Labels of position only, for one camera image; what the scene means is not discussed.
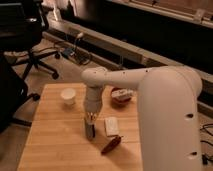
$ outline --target white cup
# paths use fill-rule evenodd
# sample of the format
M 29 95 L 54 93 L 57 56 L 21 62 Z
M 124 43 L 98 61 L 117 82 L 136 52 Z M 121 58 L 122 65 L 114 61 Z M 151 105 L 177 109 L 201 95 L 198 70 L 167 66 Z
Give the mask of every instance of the white cup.
M 61 98 L 66 105 L 73 105 L 75 103 L 76 91 L 73 88 L 66 88 L 61 92 Z

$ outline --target black chair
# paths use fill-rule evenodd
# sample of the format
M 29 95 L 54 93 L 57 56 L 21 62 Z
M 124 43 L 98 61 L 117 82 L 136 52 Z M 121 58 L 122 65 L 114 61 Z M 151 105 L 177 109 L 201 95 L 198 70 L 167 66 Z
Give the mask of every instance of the black chair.
M 22 78 L 12 69 L 3 54 L 0 54 L 0 132 L 10 123 L 31 126 L 31 122 L 14 118 L 16 110 L 29 99 L 38 100 L 38 94 L 29 94 Z
M 41 59 L 60 55 L 57 50 L 35 55 L 32 48 L 42 40 L 42 32 L 49 25 L 42 9 L 42 0 L 1 0 L 0 2 L 0 51 L 27 51 L 26 59 L 15 60 L 12 66 L 27 64 L 22 78 L 25 79 L 32 66 L 39 66 L 52 71 L 52 78 L 57 79 L 56 69 L 42 62 Z

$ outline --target desk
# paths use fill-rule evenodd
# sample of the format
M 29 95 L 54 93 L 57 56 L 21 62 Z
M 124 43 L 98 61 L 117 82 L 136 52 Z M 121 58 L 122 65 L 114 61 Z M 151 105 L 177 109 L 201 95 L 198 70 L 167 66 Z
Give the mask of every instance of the desk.
M 75 104 L 66 106 L 60 99 L 64 88 L 76 90 Z M 136 97 L 121 108 L 111 104 L 111 87 L 103 93 L 103 108 L 96 122 L 96 138 L 85 137 L 83 84 L 47 84 L 44 87 L 34 121 L 18 166 L 18 171 L 141 171 Z M 118 118 L 121 144 L 101 155 L 110 141 L 106 137 L 104 118 Z

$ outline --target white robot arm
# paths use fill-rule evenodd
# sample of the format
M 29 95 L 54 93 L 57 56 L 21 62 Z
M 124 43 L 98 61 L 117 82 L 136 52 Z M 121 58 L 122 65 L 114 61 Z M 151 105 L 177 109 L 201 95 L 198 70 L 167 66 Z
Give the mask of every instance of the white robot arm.
M 202 170 L 197 118 L 202 82 L 194 70 L 164 66 L 108 72 L 99 67 L 86 69 L 82 79 L 87 129 L 94 131 L 105 85 L 136 90 L 144 171 Z

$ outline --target chair base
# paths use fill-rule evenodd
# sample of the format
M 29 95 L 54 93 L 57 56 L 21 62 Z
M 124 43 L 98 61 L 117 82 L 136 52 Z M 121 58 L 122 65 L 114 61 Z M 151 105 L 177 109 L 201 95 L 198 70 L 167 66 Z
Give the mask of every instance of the chair base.
M 58 53 L 58 51 L 52 51 L 52 52 L 48 52 L 45 54 L 41 54 L 41 55 L 37 55 L 34 56 L 33 52 L 31 50 L 28 51 L 28 55 L 29 58 L 27 59 L 22 59 L 18 62 L 16 62 L 15 64 L 13 64 L 12 66 L 17 66 L 17 65 L 22 65 L 22 64 L 27 64 L 24 73 L 22 75 L 22 79 L 25 80 L 27 75 L 29 74 L 31 68 L 34 66 L 36 69 L 39 68 L 39 66 L 42 66 L 43 68 L 52 71 L 52 78 L 53 79 L 57 79 L 59 77 L 59 74 L 57 72 L 56 69 L 54 69 L 53 67 L 47 65 L 46 63 L 40 61 L 40 59 L 43 59 L 45 57 L 51 56 L 51 55 L 55 55 L 56 59 L 60 58 L 60 55 Z
M 40 96 L 37 93 L 31 93 L 30 95 L 27 96 L 27 98 L 25 98 L 22 101 L 21 105 L 24 104 L 25 102 L 27 102 L 31 98 L 34 101 L 37 101 L 40 99 Z M 28 126 L 28 127 L 31 127 L 31 125 L 32 125 L 32 122 L 21 120 L 21 119 L 15 118 L 15 117 L 12 118 L 11 122 L 14 124 L 17 124 L 17 125 Z
M 14 56 L 4 55 L 4 57 L 10 65 L 14 65 L 17 62 L 17 58 Z

